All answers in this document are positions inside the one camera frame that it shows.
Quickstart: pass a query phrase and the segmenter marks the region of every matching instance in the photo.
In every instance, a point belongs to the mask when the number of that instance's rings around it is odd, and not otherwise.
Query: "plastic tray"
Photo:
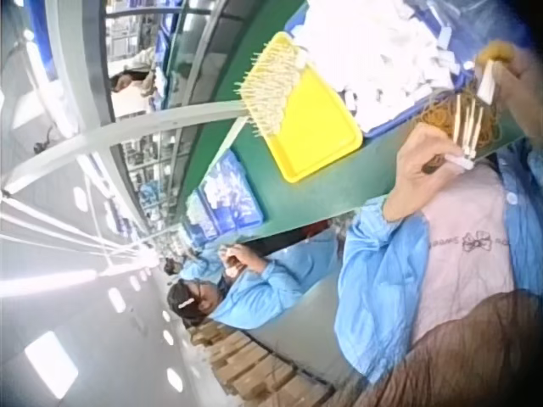
[[[277,33],[264,49],[241,86],[241,97],[253,117],[259,101],[252,84],[267,70],[266,61],[276,48],[295,47],[284,32]],[[307,65],[298,85],[289,94],[284,117],[277,134],[266,134],[256,120],[260,134],[275,159],[283,178],[297,182],[352,153],[362,145],[362,132],[341,97]]]
[[[220,235],[264,222],[245,169],[231,150],[224,153],[197,191]]]
[[[302,5],[302,7],[290,18],[290,20],[285,25],[286,32],[291,34],[293,29],[296,26],[303,25],[305,23],[305,15],[307,13],[308,8],[309,6],[307,4]],[[430,12],[421,12],[420,10],[416,10],[415,15],[424,24],[426,24],[426,26],[432,31],[432,33],[434,33],[435,36],[439,34],[439,31],[440,31],[439,22],[435,19],[435,17]],[[451,41],[450,50],[453,51],[456,54],[456,56],[458,56],[458,54],[461,54],[462,56],[466,58],[465,60],[460,59],[460,63],[461,63],[460,75],[452,76],[453,84],[454,84],[455,90],[457,91],[465,87],[466,84],[473,77],[473,72],[467,71],[463,69],[462,67],[463,62],[468,60],[467,55],[472,55],[472,53],[467,52],[465,49],[460,50],[461,47],[462,47],[462,42]],[[420,101],[415,103],[415,105],[411,106],[409,109],[398,114],[394,119],[389,120],[388,122],[383,123],[382,125],[374,127],[368,132],[365,132],[364,137],[374,138],[374,137],[382,136],[384,133],[394,129],[398,125],[408,121],[413,116],[422,112],[427,102],[428,102],[428,98],[421,99]]]

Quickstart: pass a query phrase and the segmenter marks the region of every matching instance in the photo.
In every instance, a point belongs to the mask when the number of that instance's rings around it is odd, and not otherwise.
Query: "metal pole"
[[[137,7],[128,8],[121,11],[113,11],[106,14],[107,19],[118,19],[129,15],[141,14],[179,14],[183,11],[183,7]]]
[[[236,119],[248,113],[241,101],[205,103],[162,110],[85,131],[17,165],[2,178],[2,190],[10,195],[16,194],[32,182],[71,163],[81,154],[90,154],[160,131]]]

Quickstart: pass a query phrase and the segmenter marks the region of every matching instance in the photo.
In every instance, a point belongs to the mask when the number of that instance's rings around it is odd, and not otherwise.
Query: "blue crate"
[[[221,235],[256,227],[264,222],[245,169],[230,150],[204,178],[198,193]]]
[[[303,25],[305,23],[305,15],[307,13],[309,6],[307,3],[302,5],[302,7],[290,18],[290,20],[285,25],[285,31],[287,33],[292,33],[293,29],[298,25]],[[441,26],[437,19],[432,15],[430,10],[421,9],[415,10],[415,15],[419,18],[426,26],[434,33],[435,36],[439,35]],[[531,41],[529,40],[529,34],[527,29],[518,22],[517,25],[514,25],[515,30],[508,32],[500,32],[499,34],[494,32],[485,38],[486,41],[491,39],[504,39],[511,42],[515,42],[518,45],[529,45]],[[465,87],[473,78],[472,70],[465,70],[463,64],[467,61],[473,61],[474,57],[477,55],[479,50],[484,46],[484,43],[477,41],[469,32],[469,27],[456,24],[452,26],[453,32],[451,37],[451,42],[449,44],[449,49],[455,53],[457,61],[460,63],[461,71],[460,75],[453,76],[453,84],[455,90],[458,92],[463,87]],[[398,114],[394,119],[383,123],[382,125],[371,129],[368,133],[364,134],[365,138],[371,139],[375,137],[382,136],[384,133],[394,129],[398,125],[408,121],[412,117],[419,114],[423,111],[424,106],[428,103],[429,98],[424,98],[414,106],[410,107],[406,111]]]

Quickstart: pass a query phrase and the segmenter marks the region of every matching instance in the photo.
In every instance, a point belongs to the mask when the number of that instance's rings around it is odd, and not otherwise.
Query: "cotton swab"
[[[475,99],[472,101],[472,108],[469,110],[467,119],[467,140],[464,143],[464,154],[469,157],[471,154],[471,142],[473,137],[473,126],[475,125]]]
[[[479,117],[477,118],[477,125],[475,126],[475,131],[473,132],[471,151],[469,152],[469,158],[474,159],[477,155],[475,151],[477,148],[477,143],[479,142],[479,134],[481,133],[481,123],[483,122],[483,108],[479,108]]]
[[[458,144],[458,136],[460,136],[460,120],[462,118],[462,100],[460,95],[456,95],[456,115],[455,115],[455,130],[453,133],[453,142]]]

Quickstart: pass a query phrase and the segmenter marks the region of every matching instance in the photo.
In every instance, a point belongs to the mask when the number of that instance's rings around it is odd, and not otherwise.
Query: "worker's hand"
[[[234,246],[228,248],[227,250],[228,257],[235,257],[239,263],[246,265],[252,271],[261,273],[267,266],[267,261],[262,259],[258,254],[253,250],[244,246],[243,244],[235,244]]]
[[[464,172],[462,167],[448,161],[433,174],[423,172],[428,161],[443,154],[461,157],[462,149],[444,131],[419,123],[398,152],[396,184],[384,204],[384,219],[393,222],[417,212]]]
[[[493,76],[498,102],[505,105],[526,136],[543,142],[543,74],[540,61],[529,51],[509,42],[494,41],[477,57],[481,70],[489,59],[496,61]]]

